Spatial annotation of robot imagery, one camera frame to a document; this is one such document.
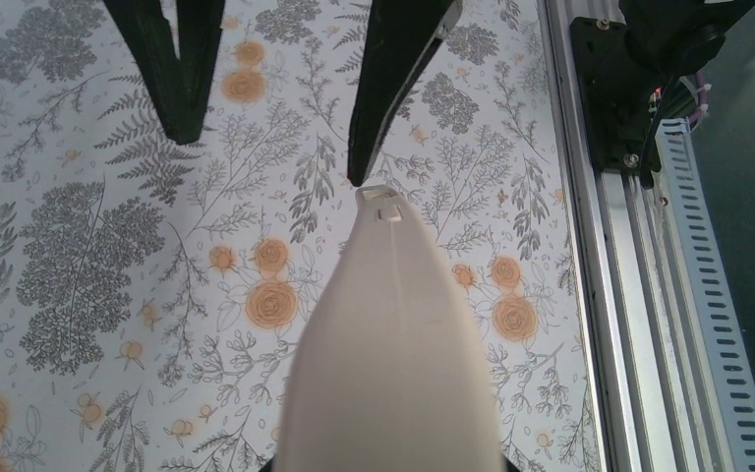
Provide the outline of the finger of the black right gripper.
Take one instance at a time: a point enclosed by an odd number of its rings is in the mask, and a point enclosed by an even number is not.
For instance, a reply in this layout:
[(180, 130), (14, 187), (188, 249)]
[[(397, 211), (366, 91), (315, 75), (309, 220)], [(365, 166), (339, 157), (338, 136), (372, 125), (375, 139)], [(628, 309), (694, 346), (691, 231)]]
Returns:
[(462, 10), (460, 0), (372, 2), (349, 126), (347, 177), (354, 187), (368, 179), (401, 104)]
[(103, 4), (135, 59), (165, 136), (178, 145), (197, 142), (226, 2), (178, 1), (176, 30), (158, 0), (105, 0)]

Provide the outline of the beige phone case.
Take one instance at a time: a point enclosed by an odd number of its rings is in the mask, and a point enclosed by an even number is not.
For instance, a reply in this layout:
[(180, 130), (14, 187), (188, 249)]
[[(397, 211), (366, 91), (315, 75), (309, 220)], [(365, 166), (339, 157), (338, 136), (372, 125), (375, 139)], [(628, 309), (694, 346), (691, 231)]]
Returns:
[(417, 210), (360, 189), (286, 386), (276, 471), (502, 471), (478, 329)]

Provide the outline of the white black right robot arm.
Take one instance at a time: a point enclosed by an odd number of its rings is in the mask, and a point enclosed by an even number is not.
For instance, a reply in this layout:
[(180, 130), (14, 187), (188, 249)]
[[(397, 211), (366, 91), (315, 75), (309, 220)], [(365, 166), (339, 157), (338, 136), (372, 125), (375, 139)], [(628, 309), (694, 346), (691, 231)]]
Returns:
[[(589, 150), (605, 170), (635, 170), (646, 188), (660, 164), (655, 134), (664, 113), (649, 97), (700, 71), (722, 49), (749, 1), (622, 1), (622, 23), (570, 26)], [(179, 144), (202, 133), (221, 39), (221, 1), (181, 1), (171, 27), (156, 1), (109, 1), (106, 9), (142, 74), (165, 136)], [(457, 25), (458, 1), (375, 1), (352, 111), (347, 175), (368, 179), (412, 86)]]

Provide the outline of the floral patterned table mat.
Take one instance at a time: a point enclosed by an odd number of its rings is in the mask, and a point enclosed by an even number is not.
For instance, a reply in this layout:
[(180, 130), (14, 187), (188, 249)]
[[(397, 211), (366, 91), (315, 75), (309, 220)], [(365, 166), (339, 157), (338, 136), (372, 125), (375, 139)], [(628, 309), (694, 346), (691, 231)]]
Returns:
[[(256, 471), (356, 211), (369, 5), (230, 1), (201, 139), (98, 1), (0, 1), (0, 471)], [(422, 214), (523, 471), (603, 471), (535, 1), (467, 1), (371, 180)]]

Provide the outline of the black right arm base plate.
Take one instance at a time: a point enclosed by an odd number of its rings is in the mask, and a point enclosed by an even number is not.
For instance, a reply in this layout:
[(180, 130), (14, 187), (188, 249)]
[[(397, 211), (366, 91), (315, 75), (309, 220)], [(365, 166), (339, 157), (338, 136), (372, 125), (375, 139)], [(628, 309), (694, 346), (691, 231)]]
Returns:
[(650, 98), (668, 83), (644, 42), (652, 32), (606, 19), (575, 18), (569, 26), (592, 166), (638, 174), (652, 115)]

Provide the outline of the aluminium front rail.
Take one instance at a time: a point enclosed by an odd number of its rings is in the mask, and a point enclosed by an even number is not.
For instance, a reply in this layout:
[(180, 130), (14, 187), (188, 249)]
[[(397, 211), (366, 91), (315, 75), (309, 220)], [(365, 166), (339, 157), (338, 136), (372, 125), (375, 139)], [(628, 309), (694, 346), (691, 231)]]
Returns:
[(613, 9), (543, 1), (539, 10), (602, 461), (610, 471), (699, 471), (642, 191), (635, 178), (594, 169), (588, 152), (569, 25)]

